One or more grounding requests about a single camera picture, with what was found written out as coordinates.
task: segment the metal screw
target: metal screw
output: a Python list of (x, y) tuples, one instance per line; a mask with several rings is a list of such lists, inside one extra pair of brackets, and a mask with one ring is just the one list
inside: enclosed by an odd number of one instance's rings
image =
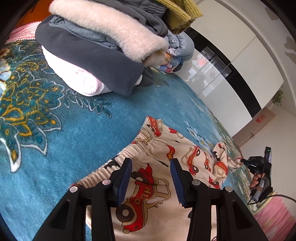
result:
[(78, 187), (76, 186), (70, 187), (70, 192), (77, 192), (77, 190), (78, 190)]
[(193, 184), (194, 186), (198, 186), (198, 185), (200, 184), (200, 181), (194, 179), (194, 180), (192, 181), (192, 184)]
[(225, 191), (226, 192), (232, 192), (233, 191), (233, 188), (232, 187), (225, 187)]
[(102, 181), (102, 184), (107, 186), (107, 185), (111, 184), (111, 180), (105, 179)]

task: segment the human hand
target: human hand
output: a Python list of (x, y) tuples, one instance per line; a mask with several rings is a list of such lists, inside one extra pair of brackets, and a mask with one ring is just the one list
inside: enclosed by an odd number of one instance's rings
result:
[(263, 174), (255, 174), (254, 177), (253, 177), (253, 180), (252, 180), (252, 182), (250, 184), (250, 188), (255, 187), (259, 183), (258, 178), (262, 178), (262, 177), (264, 177), (264, 175), (265, 175), (265, 173), (263, 173)]

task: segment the blue gripper pad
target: blue gripper pad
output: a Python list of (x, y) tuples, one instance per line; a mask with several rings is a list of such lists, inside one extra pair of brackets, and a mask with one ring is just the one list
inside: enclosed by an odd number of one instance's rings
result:
[(186, 204), (184, 187), (182, 185), (182, 181), (181, 181), (180, 176), (177, 171), (177, 170), (180, 171), (180, 169), (181, 169), (181, 171), (183, 171), (178, 159), (172, 159), (170, 162), (170, 173), (172, 175), (172, 179), (174, 182), (174, 186), (175, 186), (178, 200), (182, 204), (182, 206), (184, 207)]
[(121, 183), (119, 184), (118, 190), (117, 190), (117, 205), (118, 207), (120, 204), (124, 201), (126, 190), (128, 189), (128, 183), (131, 177), (131, 171), (132, 171), (132, 160), (130, 158), (125, 158), (124, 162), (121, 166), (121, 170), (124, 170), (124, 174), (121, 180)]

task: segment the potted plant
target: potted plant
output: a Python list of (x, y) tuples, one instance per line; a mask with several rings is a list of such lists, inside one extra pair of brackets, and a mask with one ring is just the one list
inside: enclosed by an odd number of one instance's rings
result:
[(272, 97), (272, 103), (276, 105), (281, 105), (282, 98), (285, 98), (284, 93), (282, 90), (278, 90), (276, 94)]

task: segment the white fur trim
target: white fur trim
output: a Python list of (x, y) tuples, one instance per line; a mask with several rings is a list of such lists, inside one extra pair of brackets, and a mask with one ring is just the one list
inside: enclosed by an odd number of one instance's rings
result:
[(168, 49), (168, 42), (164, 38), (155, 35), (137, 20), (97, 2), (54, 0), (49, 11), (84, 28), (110, 36), (128, 58), (138, 63), (157, 51), (165, 52)]

